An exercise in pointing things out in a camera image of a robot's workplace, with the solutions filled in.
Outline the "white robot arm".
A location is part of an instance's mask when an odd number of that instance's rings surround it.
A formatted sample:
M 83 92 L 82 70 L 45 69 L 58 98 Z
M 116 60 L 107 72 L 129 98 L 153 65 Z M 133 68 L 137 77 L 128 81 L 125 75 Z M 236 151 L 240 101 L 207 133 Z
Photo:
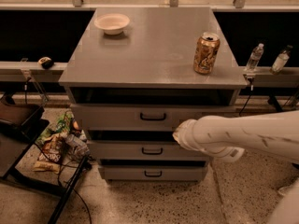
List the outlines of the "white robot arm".
M 253 150 L 291 163 L 299 162 L 299 111 L 226 118 L 187 119 L 173 131 L 184 149 L 224 162 Z

